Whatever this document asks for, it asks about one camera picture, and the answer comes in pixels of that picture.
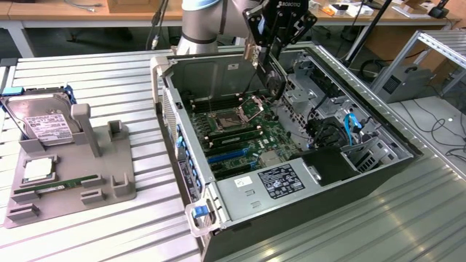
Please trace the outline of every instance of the hard drive label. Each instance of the hard drive label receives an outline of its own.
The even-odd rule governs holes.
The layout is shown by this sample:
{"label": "hard drive label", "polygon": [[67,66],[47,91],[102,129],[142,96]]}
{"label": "hard drive label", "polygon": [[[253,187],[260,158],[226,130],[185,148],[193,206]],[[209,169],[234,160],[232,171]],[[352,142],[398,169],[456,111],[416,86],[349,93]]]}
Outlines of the hard drive label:
{"label": "hard drive label", "polygon": [[71,130],[63,114],[25,118],[41,142],[71,138]]}
{"label": "hard drive label", "polygon": [[305,189],[305,185],[290,164],[269,169],[258,174],[269,195],[274,199],[280,199]]}

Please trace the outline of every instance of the metal rack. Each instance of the metal rack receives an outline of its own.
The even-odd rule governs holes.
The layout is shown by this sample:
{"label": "metal rack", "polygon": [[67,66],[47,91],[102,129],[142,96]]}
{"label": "metal rack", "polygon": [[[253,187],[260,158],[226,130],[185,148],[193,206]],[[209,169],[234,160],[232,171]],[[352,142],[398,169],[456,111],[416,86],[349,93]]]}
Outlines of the metal rack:
{"label": "metal rack", "polygon": [[466,31],[461,30],[432,30],[432,31],[417,31],[412,36],[408,44],[405,45],[401,53],[398,54],[396,60],[393,61],[388,70],[381,74],[372,85],[374,93],[378,93],[386,84],[388,80],[393,75],[393,71],[404,62],[405,57],[410,53],[417,41],[424,42],[432,50],[438,51],[446,58],[456,62],[465,70],[453,79],[449,85],[444,88],[441,94],[444,95],[452,87],[459,83],[459,81],[466,76]]}

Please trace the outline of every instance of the green circuit board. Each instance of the green circuit board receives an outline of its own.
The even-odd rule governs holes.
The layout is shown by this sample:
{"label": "green circuit board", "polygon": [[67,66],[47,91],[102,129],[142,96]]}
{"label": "green circuit board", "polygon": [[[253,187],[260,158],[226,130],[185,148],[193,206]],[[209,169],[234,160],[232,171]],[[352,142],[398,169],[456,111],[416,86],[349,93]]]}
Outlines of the green circuit board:
{"label": "green circuit board", "polygon": [[[190,112],[191,122],[207,159],[248,148],[245,156],[219,161],[210,165],[218,179],[225,179],[268,167],[261,156],[269,151],[274,151],[276,154],[273,155],[277,155],[274,163],[288,161],[290,156],[300,152],[296,143],[288,136],[288,131],[274,118],[276,113],[272,107],[266,102],[262,103],[262,107],[264,111],[260,112],[260,105],[253,99],[248,100],[242,105],[244,114],[249,119],[260,112],[249,122],[240,117],[238,107],[202,113]],[[207,136],[222,136],[234,131],[242,132],[244,130],[245,132],[241,135],[232,136],[234,139],[229,139],[230,136],[222,138],[222,142],[228,142],[226,146],[222,146],[219,142],[214,143],[215,139],[213,139],[211,143],[206,139]]]}

